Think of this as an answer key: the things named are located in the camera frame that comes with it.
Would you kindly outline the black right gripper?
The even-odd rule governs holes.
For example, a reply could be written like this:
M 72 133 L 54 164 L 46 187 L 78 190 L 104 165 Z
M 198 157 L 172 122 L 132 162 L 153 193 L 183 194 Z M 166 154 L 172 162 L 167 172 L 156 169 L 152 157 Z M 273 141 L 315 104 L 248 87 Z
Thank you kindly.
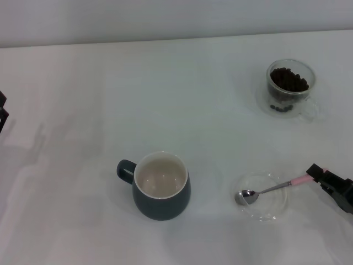
M 328 169 L 321 168 L 315 163 L 306 170 L 306 173 L 315 182 L 320 182 L 322 190 L 332 196 L 339 208 L 346 213 L 352 212 L 352 180 L 342 179 Z

